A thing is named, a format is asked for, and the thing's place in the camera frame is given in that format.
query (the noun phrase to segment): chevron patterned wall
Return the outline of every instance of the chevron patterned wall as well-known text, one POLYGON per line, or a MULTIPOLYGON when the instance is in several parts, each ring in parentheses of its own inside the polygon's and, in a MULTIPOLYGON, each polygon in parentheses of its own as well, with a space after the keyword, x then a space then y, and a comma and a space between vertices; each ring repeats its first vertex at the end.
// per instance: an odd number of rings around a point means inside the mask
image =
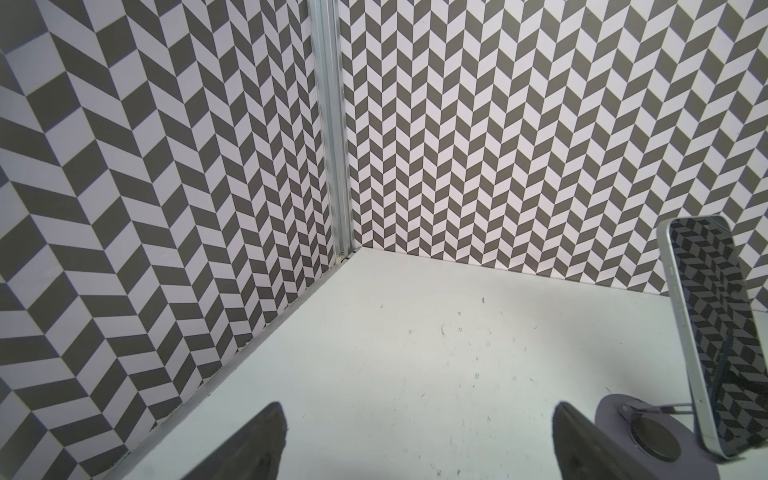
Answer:
POLYGON ((0 3, 0 478, 90 478, 326 271, 306 0, 0 3))
POLYGON ((663 293, 730 220, 768 307, 768 2, 341 0, 358 244, 663 293))

